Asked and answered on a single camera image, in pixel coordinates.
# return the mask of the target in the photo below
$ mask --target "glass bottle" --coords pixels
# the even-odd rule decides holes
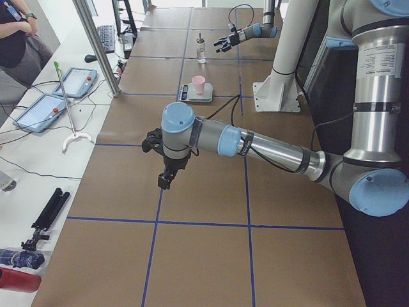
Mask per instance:
[[[201,36],[201,33],[199,33],[199,37],[196,38],[196,56],[197,62],[199,62],[200,64],[206,63],[205,40]]]
[[[7,192],[11,191],[17,185],[16,181],[10,178],[8,175],[0,171],[0,189]]]

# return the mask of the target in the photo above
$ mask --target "white stand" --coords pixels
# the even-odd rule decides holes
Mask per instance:
[[[73,133],[72,133],[70,136],[68,136],[68,137],[65,139],[64,143],[63,143],[63,154],[65,154],[65,152],[66,152],[66,146],[67,146],[67,144],[68,144],[69,142],[71,142],[71,141],[73,141],[73,140],[75,140],[75,139],[79,139],[79,138],[87,138],[87,139],[89,139],[89,141],[90,141],[91,143],[94,143],[94,142],[92,142],[92,138],[91,138],[91,136],[90,136],[88,133],[77,132],[77,131],[73,130]]]
[[[300,112],[294,73],[317,4],[318,0],[289,2],[271,74],[253,84],[257,112]]]

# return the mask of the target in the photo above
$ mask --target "label sticker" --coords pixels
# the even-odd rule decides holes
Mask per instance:
[[[405,45],[403,43],[359,50],[357,79],[383,75],[402,78],[404,50]]]
[[[21,16],[20,16],[19,13],[17,13],[17,11],[15,10],[15,8],[12,7],[11,5],[8,5],[7,2],[4,2],[4,3],[5,3],[5,5],[7,6],[7,10],[9,11],[9,13],[13,15],[14,19],[15,19],[16,21],[20,21],[20,20],[21,20]]]

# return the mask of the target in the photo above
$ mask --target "metal pole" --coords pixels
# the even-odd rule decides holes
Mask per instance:
[[[143,10],[146,13],[148,11],[148,8],[149,8],[149,4],[148,4],[147,0],[142,0],[142,4],[143,4]]]
[[[108,83],[109,88],[112,91],[112,95],[117,97],[120,94],[120,88],[118,82],[112,73],[111,66],[109,64],[107,55],[102,47],[101,41],[99,39],[98,33],[94,21],[92,19],[92,14],[89,11],[86,0],[72,0],[79,18],[81,19],[82,25],[84,26],[85,33],[87,34],[88,40],[95,52],[96,59],[98,60],[102,73],[105,76],[105,80]]]
[[[263,25],[274,25],[274,0],[264,1]]]

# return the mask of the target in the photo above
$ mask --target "tablet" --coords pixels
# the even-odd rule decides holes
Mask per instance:
[[[85,94],[87,94],[89,89],[92,87],[96,77],[97,72],[95,69],[76,67],[70,68],[63,77],[66,96],[71,98],[81,98],[85,96]],[[58,85],[52,94],[63,96],[61,85]]]
[[[28,109],[26,109],[13,124],[18,128],[33,132],[42,132],[61,112],[65,110],[65,101],[63,98],[50,94],[43,94]]]

